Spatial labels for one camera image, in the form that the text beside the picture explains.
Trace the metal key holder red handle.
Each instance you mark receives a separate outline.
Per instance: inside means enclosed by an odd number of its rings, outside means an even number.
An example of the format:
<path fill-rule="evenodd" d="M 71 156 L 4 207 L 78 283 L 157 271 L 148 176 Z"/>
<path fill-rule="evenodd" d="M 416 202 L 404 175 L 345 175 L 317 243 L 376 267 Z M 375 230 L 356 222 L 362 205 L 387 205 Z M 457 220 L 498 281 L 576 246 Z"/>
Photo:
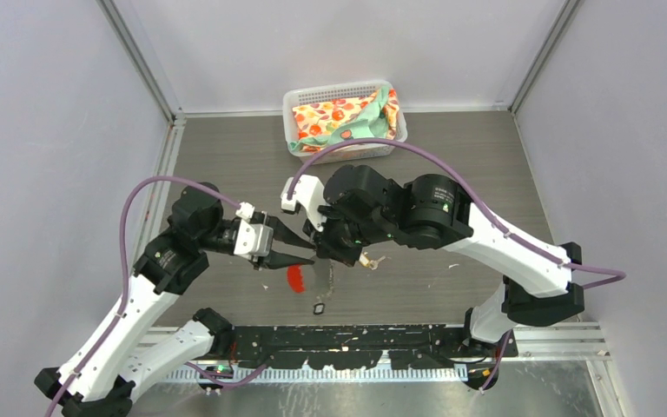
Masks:
<path fill-rule="evenodd" d="M 330 260 L 290 266 L 286 270 L 286 278 L 287 285 L 295 294 L 327 298 L 334 292 L 334 265 Z"/>

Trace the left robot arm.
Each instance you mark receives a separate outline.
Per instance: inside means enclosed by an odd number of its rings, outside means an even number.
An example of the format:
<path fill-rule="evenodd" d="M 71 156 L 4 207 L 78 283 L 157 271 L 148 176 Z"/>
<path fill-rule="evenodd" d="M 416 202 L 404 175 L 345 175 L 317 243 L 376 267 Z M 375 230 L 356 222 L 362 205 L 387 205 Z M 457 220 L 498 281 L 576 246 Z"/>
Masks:
<path fill-rule="evenodd" d="M 135 263 L 122 259 L 122 292 L 112 310 L 68 361 L 37 375 L 36 386 L 50 400 L 47 414 L 125 416 L 149 388 L 186 362 L 204 354 L 224 358 L 232 326 L 211 311 L 138 350 L 152 325 L 208 269 L 209 253 L 239 257 L 257 269 L 301 263 L 299 256 L 273 250 L 274 242 L 309 247 L 276 216 L 232 200 L 211 183 L 182 184 L 168 227 Z"/>

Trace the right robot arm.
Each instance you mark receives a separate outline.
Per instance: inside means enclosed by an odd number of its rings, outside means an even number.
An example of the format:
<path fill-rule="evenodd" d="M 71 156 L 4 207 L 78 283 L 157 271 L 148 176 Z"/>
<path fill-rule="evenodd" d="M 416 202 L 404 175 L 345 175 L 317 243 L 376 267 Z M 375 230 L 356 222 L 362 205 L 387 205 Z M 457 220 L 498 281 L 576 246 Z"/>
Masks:
<path fill-rule="evenodd" d="M 485 355 L 518 324 L 546 327 L 584 312 L 584 289 L 566 268 L 581 256 L 577 244 L 554 246 L 529 236 L 540 250 L 531 251 L 447 176 L 426 174 L 399 185 L 369 166 L 345 165 L 327 182 L 302 175 L 288 185 L 294 191 L 282 195 L 281 206 L 305 209 L 304 231 L 321 259 L 352 266 L 364 248 L 394 242 L 464 255 L 500 272 L 495 293 L 465 314 L 461 345 L 472 356 Z"/>

